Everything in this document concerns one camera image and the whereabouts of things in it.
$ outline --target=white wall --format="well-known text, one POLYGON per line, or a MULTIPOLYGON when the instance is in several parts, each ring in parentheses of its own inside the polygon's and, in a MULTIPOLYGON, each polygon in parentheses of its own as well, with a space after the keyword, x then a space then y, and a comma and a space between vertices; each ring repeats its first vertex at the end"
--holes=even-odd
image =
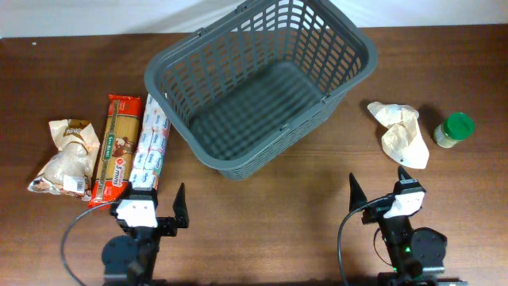
MULTIPOLYGON (((0 37, 193 32, 240 0, 0 0, 0 37)), ((332 0, 359 27, 508 22, 508 0, 332 0)))

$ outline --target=laundry basket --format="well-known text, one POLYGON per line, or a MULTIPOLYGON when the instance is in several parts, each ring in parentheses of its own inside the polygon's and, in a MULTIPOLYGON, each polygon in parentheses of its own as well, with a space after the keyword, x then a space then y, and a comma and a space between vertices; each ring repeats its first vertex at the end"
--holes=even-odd
POLYGON ((329 1, 252 0, 160 52, 144 81, 196 157, 240 180, 322 124, 376 64, 329 1))

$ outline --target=green cap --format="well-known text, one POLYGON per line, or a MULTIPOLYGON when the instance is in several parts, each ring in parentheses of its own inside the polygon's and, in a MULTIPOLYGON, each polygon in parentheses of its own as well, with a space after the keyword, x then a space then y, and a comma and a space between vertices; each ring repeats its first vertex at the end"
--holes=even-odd
POLYGON ((475 131, 475 123, 466 114, 456 112, 446 118, 443 123, 443 129, 451 139, 464 140, 475 131))

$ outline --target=wooden table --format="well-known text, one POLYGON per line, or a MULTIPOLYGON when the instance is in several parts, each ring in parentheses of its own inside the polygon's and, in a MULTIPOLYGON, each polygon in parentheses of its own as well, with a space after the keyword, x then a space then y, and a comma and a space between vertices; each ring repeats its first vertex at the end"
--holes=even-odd
MULTIPOLYGON (((385 129, 366 111, 379 100, 421 111, 430 159, 425 170, 409 172, 428 193, 412 223, 448 236, 446 276, 471 285, 508 284, 508 26, 364 31, 379 50, 374 74, 323 126, 249 179, 221 177, 171 133, 158 213, 172 215, 172 200, 185 182, 190 228, 161 242, 157 278, 197 284, 341 280, 337 229, 348 212, 348 174, 354 172, 370 199, 392 191, 396 181, 397 164, 379 144, 385 129), (453 149, 440 148, 430 133, 455 111, 471 115, 476 131, 453 149)), ((72 284, 59 243, 87 204, 26 190, 56 153, 48 121, 89 119, 102 138, 107 94, 146 96, 147 62, 182 37, 0 41, 0 284, 72 284)), ((350 277, 391 271, 372 248, 375 229, 356 216, 344 230, 350 277)), ((71 233, 68 258, 88 284, 101 283, 102 247, 120 234, 105 213, 84 219, 71 233)))

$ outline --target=jar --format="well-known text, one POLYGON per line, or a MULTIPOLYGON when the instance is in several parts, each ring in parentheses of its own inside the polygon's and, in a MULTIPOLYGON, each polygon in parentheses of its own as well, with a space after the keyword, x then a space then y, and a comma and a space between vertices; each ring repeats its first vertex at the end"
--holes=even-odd
POLYGON ((434 130, 434 141, 443 148, 451 148, 475 131, 473 120, 461 112, 450 115, 434 130))

